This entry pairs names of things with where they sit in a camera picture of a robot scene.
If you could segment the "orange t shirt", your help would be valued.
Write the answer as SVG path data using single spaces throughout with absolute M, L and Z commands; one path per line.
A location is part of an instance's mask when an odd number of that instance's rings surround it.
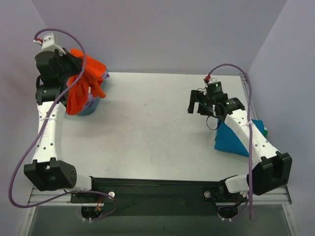
M 82 111 L 83 106 L 88 101 L 88 93 L 93 97 L 105 98 L 104 87 L 109 77 L 105 64 L 87 56 L 87 65 L 83 76 L 78 82 L 75 80 L 78 76 L 72 76 L 68 80 L 68 85 L 73 85 L 69 90 L 66 112 L 68 115 L 77 115 Z

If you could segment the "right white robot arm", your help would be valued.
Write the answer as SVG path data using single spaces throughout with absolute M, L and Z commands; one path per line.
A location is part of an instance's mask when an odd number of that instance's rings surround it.
M 227 125 L 249 153 L 248 174 L 225 179 L 218 188 L 222 200 L 229 201 L 243 191 L 259 196 L 287 185 L 291 156 L 287 152 L 281 153 L 264 137 L 247 117 L 247 110 L 238 98 L 228 98 L 226 93 L 208 97 L 200 90 L 192 90 L 188 113 L 193 113 L 195 103 L 198 103 L 200 115 L 215 116 Z

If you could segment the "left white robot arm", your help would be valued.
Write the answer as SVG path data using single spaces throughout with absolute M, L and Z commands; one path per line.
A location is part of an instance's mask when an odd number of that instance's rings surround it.
M 30 164 L 24 166 L 25 176 L 40 191 L 62 189 L 82 190 L 87 202 L 99 198 L 99 189 L 92 179 L 77 173 L 62 155 L 62 126 L 66 113 L 67 81 L 82 70 L 82 59 L 67 50 L 43 51 L 35 56 L 40 73 L 36 79 L 38 138 Z

